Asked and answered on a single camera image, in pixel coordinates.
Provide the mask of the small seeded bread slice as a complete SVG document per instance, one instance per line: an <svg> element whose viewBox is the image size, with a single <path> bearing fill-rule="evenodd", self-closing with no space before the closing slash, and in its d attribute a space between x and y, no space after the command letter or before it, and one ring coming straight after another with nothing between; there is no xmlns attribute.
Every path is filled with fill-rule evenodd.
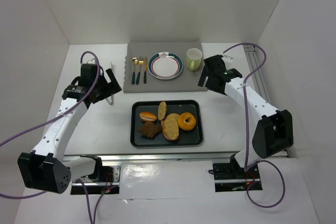
<svg viewBox="0 0 336 224"><path fill-rule="evenodd" d="M158 107L158 120L163 121L166 117L167 105L165 101L162 101Z"/></svg>

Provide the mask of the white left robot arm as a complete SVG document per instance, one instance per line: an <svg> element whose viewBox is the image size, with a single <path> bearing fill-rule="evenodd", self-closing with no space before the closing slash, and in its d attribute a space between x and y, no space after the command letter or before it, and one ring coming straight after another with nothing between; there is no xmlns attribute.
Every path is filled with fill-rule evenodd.
<svg viewBox="0 0 336 224"><path fill-rule="evenodd" d="M81 65L80 76L63 92L58 119L30 153L20 154L17 162L25 187L62 194L71 181L88 177L96 182L103 177L106 169L97 156L81 155L63 161L70 138L90 105L121 91L112 69L100 74L97 69L94 64Z"/></svg>

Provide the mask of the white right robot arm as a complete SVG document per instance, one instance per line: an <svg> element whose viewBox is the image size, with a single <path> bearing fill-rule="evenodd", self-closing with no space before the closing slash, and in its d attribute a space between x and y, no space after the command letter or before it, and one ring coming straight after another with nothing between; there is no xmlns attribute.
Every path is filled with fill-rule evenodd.
<svg viewBox="0 0 336 224"><path fill-rule="evenodd" d="M227 69L221 55L204 60L204 68L198 82L208 90L231 97L248 112L249 144L230 157L227 171L234 178L246 176L244 167L273 156L293 145L292 115L280 111L264 100L244 82L236 69Z"/></svg>

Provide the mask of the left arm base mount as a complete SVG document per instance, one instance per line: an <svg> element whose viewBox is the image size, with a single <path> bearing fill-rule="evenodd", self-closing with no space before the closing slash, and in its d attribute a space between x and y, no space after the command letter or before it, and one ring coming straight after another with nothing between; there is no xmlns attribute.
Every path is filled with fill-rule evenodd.
<svg viewBox="0 0 336 224"><path fill-rule="evenodd" d="M98 179L83 176L83 181L89 195L101 195L105 192L108 195L119 194L121 179L121 162L102 161L102 171Z"/></svg>

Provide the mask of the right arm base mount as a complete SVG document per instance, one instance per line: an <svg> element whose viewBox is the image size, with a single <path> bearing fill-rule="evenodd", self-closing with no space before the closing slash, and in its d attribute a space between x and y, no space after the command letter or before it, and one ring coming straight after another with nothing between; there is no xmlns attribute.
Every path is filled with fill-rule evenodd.
<svg viewBox="0 0 336 224"><path fill-rule="evenodd" d="M257 165L245 172L231 157L225 163L213 163L213 168L208 171L213 175L215 191L234 192L250 190L262 190L260 173Z"/></svg>

